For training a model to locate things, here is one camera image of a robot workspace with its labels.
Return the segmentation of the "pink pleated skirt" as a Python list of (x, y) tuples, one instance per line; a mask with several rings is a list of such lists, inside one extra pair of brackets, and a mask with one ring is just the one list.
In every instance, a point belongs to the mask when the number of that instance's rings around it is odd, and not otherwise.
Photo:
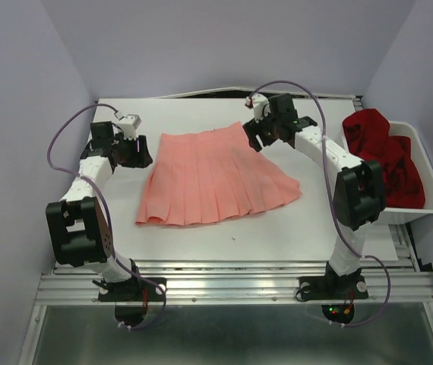
[(162, 134), (136, 224), (190, 226), (260, 214), (302, 195), (300, 182), (252, 149), (242, 124)]

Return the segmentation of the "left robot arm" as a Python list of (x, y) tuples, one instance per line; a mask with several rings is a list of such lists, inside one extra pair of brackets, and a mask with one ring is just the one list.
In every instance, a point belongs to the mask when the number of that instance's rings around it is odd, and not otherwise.
[(116, 253), (108, 205), (100, 193), (116, 167), (143, 169), (152, 164), (147, 139), (137, 133), (140, 124), (137, 115), (116, 123), (91, 123), (90, 140), (69, 190), (46, 207), (57, 263), (94, 271), (102, 278), (97, 286), (104, 295), (121, 294), (127, 300), (141, 294), (143, 282), (133, 261)]

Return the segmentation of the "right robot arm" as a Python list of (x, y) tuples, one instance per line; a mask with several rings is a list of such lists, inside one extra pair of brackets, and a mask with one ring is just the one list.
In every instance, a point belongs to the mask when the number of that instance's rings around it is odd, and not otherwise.
[(365, 239), (386, 206), (381, 165), (365, 161), (340, 147), (326, 134), (326, 122), (300, 116), (290, 94), (270, 98), (253, 93), (245, 105), (254, 113), (243, 126), (256, 151), (276, 140), (290, 143), (324, 173), (327, 199), (337, 232), (333, 253), (322, 276), (299, 278), (299, 301), (368, 298), (361, 275)]

